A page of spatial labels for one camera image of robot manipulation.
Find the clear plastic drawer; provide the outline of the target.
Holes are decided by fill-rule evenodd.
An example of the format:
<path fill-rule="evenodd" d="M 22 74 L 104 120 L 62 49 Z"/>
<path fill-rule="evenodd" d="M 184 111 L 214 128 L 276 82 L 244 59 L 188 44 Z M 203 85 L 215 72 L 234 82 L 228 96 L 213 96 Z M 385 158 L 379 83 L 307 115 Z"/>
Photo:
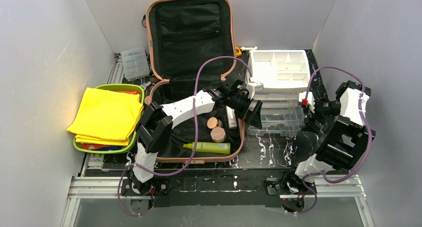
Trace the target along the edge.
<path fill-rule="evenodd" d="M 294 108 L 262 109 L 261 122 L 261 129 L 249 126 L 246 133 L 248 135 L 296 135 L 303 126 L 304 113 L 300 106 Z"/>

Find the white divided organizer box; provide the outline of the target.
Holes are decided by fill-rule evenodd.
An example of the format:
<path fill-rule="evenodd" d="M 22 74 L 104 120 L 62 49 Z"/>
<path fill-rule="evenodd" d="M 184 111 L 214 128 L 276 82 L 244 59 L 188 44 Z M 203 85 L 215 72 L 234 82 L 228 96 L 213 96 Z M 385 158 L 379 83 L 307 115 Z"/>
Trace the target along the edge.
<path fill-rule="evenodd" d="M 249 80 L 263 85 L 253 98 L 262 101 L 264 109 L 296 107 L 311 75 L 305 50 L 252 50 L 248 66 Z"/>

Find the pink hard shell suitcase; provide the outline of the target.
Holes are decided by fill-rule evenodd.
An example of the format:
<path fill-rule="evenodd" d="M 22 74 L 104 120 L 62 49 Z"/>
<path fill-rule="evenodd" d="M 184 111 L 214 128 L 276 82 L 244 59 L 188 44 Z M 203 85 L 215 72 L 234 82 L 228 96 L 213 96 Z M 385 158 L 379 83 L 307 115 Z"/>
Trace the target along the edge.
<path fill-rule="evenodd" d="M 146 13 L 150 64 L 158 78 L 149 100 L 171 104 L 192 96 L 199 90 L 224 78 L 235 77 L 238 64 L 233 59 L 234 28 L 229 0 L 159 0 Z M 199 142 L 211 142 L 207 121 L 216 117 L 225 129 L 225 141 L 230 144 L 229 154 L 192 153 L 184 147 L 195 137 Z M 158 162 L 195 164 L 227 162 L 240 152 L 244 142 L 244 123 L 228 126 L 225 108 L 214 108 L 210 113 L 191 118 L 177 125 L 166 145 L 160 148 Z"/>

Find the blue towel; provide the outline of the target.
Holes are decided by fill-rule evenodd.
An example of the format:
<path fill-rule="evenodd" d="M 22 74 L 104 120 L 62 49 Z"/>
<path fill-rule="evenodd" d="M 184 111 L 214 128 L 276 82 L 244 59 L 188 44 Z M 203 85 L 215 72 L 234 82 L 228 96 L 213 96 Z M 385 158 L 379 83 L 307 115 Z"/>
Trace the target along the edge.
<path fill-rule="evenodd" d="M 118 150 L 122 150 L 122 146 L 108 146 L 108 147 L 96 149 L 96 151 L 118 151 Z"/>

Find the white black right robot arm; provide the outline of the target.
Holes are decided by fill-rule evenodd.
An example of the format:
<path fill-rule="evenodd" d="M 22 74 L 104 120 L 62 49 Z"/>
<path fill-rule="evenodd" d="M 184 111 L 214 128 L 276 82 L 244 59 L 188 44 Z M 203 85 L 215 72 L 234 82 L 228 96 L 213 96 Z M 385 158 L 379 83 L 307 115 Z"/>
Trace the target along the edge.
<path fill-rule="evenodd" d="M 307 160 L 296 165 L 283 181 L 290 193 L 306 192 L 316 176 L 333 170 L 351 170 L 367 149 L 368 137 L 375 137 L 374 130 L 367 131 L 361 116 L 366 113 L 366 102 L 371 96 L 369 87 L 347 81 L 336 90 L 336 99 L 314 99 L 311 92 L 299 95 L 305 114 L 303 131 L 321 132 L 321 123 L 334 118 L 319 138 L 316 150 Z"/>

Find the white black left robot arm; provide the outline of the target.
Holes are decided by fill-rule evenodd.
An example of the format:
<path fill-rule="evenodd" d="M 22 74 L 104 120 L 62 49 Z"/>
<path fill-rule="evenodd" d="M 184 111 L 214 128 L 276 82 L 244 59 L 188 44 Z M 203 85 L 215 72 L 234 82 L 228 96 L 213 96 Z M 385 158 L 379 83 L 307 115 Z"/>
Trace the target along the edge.
<path fill-rule="evenodd" d="M 154 165 L 160 150 L 167 145 L 172 130 L 189 119 L 193 119 L 195 128 L 193 150 L 188 159 L 191 162 L 199 148 L 198 116 L 216 108 L 228 107 L 245 124 L 261 128 L 263 103 L 253 98 L 258 86 L 258 83 L 245 84 L 237 78 L 227 79 L 213 82 L 202 89 L 195 85 L 192 96 L 174 103 L 159 105 L 151 102 L 135 127 L 137 154 L 128 179 L 141 191 L 157 175 Z"/>

